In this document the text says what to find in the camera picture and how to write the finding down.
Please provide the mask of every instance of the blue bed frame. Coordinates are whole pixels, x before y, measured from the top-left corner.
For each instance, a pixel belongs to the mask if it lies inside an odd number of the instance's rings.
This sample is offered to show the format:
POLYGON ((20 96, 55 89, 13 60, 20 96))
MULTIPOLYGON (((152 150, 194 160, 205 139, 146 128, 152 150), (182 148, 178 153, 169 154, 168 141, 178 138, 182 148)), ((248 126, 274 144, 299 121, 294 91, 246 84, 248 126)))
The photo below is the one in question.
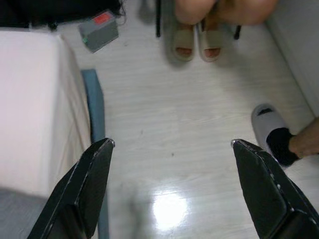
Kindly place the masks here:
MULTIPOLYGON (((104 98, 95 69, 81 71, 88 100, 91 119, 92 143, 105 138, 104 98)), ((109 239, 108 197, 105 191, 98 221, 99 239, 109 239)))

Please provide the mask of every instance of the gray box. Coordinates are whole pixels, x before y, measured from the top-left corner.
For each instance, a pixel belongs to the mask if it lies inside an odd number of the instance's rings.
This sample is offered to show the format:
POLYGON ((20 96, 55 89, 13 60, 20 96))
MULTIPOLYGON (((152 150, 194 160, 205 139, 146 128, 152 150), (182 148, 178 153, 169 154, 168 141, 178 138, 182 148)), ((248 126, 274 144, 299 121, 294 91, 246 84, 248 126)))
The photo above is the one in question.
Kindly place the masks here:
POLYGON ((119 36, 115 17, 110 11, 80 24, 79 31, 82 41, 92 52, 96 52, 119 36))

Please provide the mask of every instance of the white bed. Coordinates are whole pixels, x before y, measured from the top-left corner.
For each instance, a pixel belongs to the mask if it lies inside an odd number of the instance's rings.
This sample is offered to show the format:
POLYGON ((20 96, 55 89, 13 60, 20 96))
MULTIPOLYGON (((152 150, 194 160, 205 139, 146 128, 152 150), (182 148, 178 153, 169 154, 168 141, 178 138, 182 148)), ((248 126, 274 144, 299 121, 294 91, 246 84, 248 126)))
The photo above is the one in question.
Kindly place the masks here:
POLYGON ((48 197, 89 147, 81 72, 61 36, 0 31, 0 187, 48 197))

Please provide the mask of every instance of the white wall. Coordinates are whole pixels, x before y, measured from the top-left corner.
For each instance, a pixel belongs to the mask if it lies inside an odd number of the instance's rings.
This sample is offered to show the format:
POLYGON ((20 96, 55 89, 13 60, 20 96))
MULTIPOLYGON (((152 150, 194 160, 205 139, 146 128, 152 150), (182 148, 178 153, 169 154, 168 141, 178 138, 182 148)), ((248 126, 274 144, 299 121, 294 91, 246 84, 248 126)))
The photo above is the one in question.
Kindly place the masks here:
POLYGON ((267 24, 319 116, 319 0, 279 0, 267 24))

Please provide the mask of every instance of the black sock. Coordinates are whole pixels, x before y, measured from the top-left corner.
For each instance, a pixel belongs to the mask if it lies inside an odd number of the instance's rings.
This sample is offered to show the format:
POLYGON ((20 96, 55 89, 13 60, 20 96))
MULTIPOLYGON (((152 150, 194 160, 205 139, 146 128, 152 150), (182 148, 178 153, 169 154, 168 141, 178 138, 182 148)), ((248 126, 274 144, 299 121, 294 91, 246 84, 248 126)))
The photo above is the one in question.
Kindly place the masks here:
POLYGON ((287 128, 277 128, 271 131, 266 142, 278 162, 283 166, 290 166, 298 160, 297 155, 289 151, 289 140, 293 135, 287 128))

